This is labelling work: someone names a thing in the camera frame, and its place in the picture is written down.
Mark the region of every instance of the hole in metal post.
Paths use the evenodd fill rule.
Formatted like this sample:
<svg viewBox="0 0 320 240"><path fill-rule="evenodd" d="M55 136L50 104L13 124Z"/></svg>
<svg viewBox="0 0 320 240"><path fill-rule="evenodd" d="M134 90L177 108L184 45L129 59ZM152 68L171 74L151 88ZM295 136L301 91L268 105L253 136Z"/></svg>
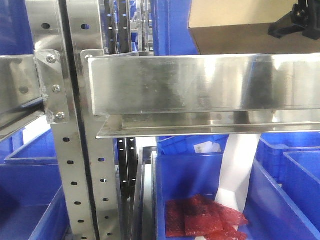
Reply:
<svg viewBox="0 0 320 240"><path fill-rule="evenodd" d="M90 25L88 25L88 24L82 24L82 25L81 25L81 29L82 29L82 30L89 30L89 29L90 29Z"/></svg>
<svg viewBox="0 0 320 240"><path fill-rule="evenodd" d="M41 24L41 27L42 27L43 29L49 29L49 28L50 28L50 24L49 24L49 23L42 23L42 24Z"/></svg>

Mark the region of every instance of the screw head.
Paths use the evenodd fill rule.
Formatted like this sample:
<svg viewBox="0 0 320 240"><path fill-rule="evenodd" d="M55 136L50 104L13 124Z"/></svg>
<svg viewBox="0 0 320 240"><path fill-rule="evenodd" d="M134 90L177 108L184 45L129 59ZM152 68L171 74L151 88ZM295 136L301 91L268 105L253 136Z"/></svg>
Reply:
<svg viewBox="0 0 320 240"><path fill-rule="evenodd" d="M52 54L47 55L46 60L50 64L54 64L57 61L56 56Z"/></svg>
<svg viewBox="0 0 320 240"><path fill-rule="evenodd" d="M92 58L93 56L92 55L87 55L87 56L85 56L85 60L88 62L88 60L89 60L89 58Z"/></svg>
<svg viewBox="0 0 320 240"><path fill-rule="evenodd" d="M59 92L61 91L60 85L53 85L52 91L53 91L54 93L59 93Z"/></svg>
<svg viewBox="0 0 320 240"><path fill-rule="evenodd" d="M56 118L59 119L59 120L65 119L65 113L64 112L58 112L56 114Z"/></svg>

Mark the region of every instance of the brown cardboard box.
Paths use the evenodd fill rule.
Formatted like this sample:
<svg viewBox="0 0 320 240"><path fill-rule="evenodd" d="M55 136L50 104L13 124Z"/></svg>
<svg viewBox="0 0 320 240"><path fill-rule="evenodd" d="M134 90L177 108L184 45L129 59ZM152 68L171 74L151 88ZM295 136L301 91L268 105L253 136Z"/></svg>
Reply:
<svg viewBox="0 0 320 240"><path fill-rule="evenodd" d="M269 26L298 0L192 0L189 29L200 54L320 53L301 32L277 39Z"/></svg>

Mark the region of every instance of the black metal bracket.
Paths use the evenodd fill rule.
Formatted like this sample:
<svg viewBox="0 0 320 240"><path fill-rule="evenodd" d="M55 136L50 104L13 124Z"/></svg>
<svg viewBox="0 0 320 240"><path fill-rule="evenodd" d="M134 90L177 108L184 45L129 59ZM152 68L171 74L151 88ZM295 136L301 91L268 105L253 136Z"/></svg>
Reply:
<svg viewBox="0 0 320 240"><path fill-rule="evenodd" d="M121 195L128 199L135 193L138 155L135 137L117 138Z"/></svg>
<svg viewBox="0 0 320 240"><path fill-rule="evenodd" d="M298 32L313 40L320 39L320 0L298 0L291 12L271 24L268 34L281 39Z"/></svg>

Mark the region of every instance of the blue plastic bin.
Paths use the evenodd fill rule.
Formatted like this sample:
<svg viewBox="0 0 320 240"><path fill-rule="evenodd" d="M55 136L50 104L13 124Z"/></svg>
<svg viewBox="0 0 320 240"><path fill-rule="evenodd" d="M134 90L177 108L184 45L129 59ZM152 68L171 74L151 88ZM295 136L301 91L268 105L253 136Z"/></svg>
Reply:
<svg viewBox="0 0 320 240"><path fill-rule="evenodd" d="M166 238L165 203L196 194L215 198L220 178L222 154L159 156L156 160L156 234L158 240L192 240ZM244 215L249 225L239 231L248 240L319 240L320 232L294 204L259 162L252 166Z"/></svg>
<svg viewBox="0 0 320 240"><path fill-rule="evenodd" d="M228 137L228 135L161 136L156 140L159 155L189 155L202 153L199 145L207 142L219 144L223 153Z"/></svg>
<svg viewBox="0 0 320 240"><path fill-rule="evenodd" d="M69 226L58 165L0 165L0 239L61 240Z"/></svg>
<svg viewBox="0 0 320 240"><path fill-rule="evenodd" d="M320 152L286 152L283 190L320 230Z"/></svg>
<svg viewBox="0 0 320 240"><path fill-rule="evenodd" d="M284 152L310 150L320 150L320 133L264 133L261 136L255 158L279 184L282 184L285 177Z"/></svg>
<svg viewBox="0 0 320 240"><path fill-rule="evenodd" d="M5 163L5 158L19 149L24 144L23 130L0 142L0 164Z"/></svg>
<svg viewBox="0 0 320 240"><path fill-rule="evenodd" d="M153 0L153 49L156 56L198 55L189 32L192 0Z"/></svg>
<svg viewBox="0 0 320 240"><path fill-rule="evenodd" d="M24 0L0 1L0 26L0 55L34 54Z"/></svg>
<svg viewBox="0 0 320 240"><path fill-rule="evenodd" d="M58 164L54 135L50 130L37 136L5 159L6 164Z"/></svg>

